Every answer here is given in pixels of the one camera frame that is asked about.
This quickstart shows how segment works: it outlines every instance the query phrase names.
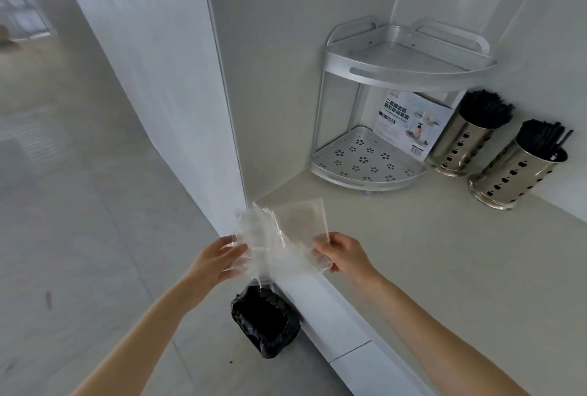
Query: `countertop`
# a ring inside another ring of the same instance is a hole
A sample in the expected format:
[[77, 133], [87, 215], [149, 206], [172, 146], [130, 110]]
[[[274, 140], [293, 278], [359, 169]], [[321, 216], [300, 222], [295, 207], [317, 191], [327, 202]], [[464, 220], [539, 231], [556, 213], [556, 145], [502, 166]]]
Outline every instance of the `countertop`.
[[[427, 172], [366, 196], [300, 173], [259, 201], [323, 198], [329, 230], [533, 396], [587, 388], [587, 224], [529, 194], [509, 212], [482, 205], [465, 178]], [[383, 317], [340, 274], [328, 280], [426, 382]]]

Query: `trash bin with black liner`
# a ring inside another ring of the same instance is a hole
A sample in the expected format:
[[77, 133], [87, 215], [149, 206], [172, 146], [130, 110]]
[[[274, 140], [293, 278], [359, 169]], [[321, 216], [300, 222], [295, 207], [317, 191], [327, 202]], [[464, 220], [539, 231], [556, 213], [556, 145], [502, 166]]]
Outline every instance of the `trash bin with black liner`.
[[300, 329], [296, 310], [271, 289], [261, 288], [255, 280], [232, 301], [231, 314], [266, 359], [277, 356]]

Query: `lower shelf tier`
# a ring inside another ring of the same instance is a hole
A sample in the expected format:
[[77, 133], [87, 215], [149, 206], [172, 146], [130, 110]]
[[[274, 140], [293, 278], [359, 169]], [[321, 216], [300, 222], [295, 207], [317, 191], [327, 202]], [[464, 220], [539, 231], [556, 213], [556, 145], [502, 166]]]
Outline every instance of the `lower shelf tier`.
[[393, 191], [413, 185], [426, 165], [366, 127], [355, 127], [312, 156], [310, 170], [360, 191]]

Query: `corner shelf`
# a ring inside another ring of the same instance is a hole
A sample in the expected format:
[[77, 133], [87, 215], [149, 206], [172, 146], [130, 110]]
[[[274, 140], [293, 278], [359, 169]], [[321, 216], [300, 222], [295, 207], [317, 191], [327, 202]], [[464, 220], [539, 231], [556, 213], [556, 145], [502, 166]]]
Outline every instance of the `corner shelf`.
[[[482, 36], [441, 22], [420, 20], [411, 28], [378, 27], [378, 19], [368, 16], [338, 25], [325, 47], [310, 170], [332, 183], [366, 192], [413, 184], [426, 171], [424, 163], [366, 127], [353, 128], [363, 85], [455, 92], [450, 105], [455, 109], [466, 90], [480, 85], [496, 66]], [[319, 149], [326, 73], [359, 82], [359, 88], [347, 133]]]

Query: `person's left hand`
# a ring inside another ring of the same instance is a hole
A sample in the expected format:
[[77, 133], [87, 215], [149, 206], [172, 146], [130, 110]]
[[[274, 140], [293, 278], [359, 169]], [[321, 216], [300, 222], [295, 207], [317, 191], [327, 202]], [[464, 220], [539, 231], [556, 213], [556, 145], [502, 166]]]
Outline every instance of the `person's left hand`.
[[246, 250], [246, 244], [226, 246], [232, 243], [232, 235], [220, 237], [196, 257], [181, 282], [193, 292], [189, 300], [195, 307], [218, 284], [239, 275], [236, 269], [230, 269], [236, 259]]

